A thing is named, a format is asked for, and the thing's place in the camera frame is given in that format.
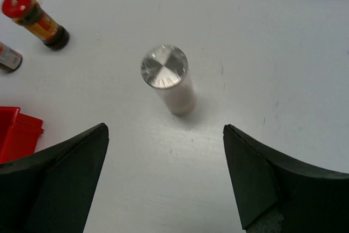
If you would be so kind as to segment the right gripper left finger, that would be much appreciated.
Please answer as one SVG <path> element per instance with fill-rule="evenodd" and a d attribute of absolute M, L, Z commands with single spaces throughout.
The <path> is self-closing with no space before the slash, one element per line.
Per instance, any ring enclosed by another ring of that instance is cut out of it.
<path fill-rule="evenodd" d="M 1 164 L 1 232 L 83 232 L 108 144 L 100 123 Z"/>

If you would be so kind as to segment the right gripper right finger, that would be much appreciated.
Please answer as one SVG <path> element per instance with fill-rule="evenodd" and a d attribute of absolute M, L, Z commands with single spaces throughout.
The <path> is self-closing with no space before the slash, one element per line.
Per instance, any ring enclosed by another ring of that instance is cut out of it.
<path fill-rule="evenodd" d="M 228 124 L 224 149 L 246 232 L 348 232 L 348 174 L 268 147 Z"/>

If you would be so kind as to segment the small dark spice jar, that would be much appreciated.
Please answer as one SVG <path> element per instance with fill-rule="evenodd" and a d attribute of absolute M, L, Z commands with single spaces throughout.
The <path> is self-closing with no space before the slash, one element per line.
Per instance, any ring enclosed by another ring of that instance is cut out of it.
<path fill-rule="evenodd" d="M 22 55 L 6 44 L 0 43 L 0 54 L 1 69 L 6 73 L 12 73 L 21 66 L 23 61 Z"/>

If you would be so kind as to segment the red-capped brown sauce bottle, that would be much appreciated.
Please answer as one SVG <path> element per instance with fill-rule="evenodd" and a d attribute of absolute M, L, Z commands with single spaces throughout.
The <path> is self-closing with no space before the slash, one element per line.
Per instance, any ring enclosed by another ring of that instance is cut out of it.
<path fill-rule="evenodd" d="M 53 51 L 61 50 L 69 42 L 68 31 L 48 15 L 36 0 L 4 0 L 2 12 Z"/>

